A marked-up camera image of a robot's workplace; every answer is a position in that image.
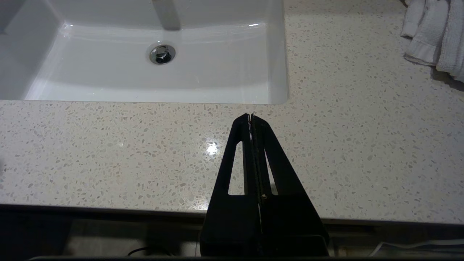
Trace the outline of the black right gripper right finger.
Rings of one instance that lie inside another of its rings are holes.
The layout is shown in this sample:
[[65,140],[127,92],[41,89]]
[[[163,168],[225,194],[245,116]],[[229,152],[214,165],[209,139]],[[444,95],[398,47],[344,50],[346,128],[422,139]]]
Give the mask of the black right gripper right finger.
[[327,255],[327,230],[272,128],[251,115],[251,133],[265,254]]

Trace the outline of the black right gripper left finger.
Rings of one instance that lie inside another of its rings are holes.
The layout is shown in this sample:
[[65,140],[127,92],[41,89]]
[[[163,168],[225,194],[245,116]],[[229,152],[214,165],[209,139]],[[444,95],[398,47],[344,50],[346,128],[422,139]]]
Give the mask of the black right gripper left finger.
[[[202,255],[256,255],[260,234],[258,185],[249,114],[234,120],[200,234]],[[238,143],[243,146],[244,194],[230,195]]]

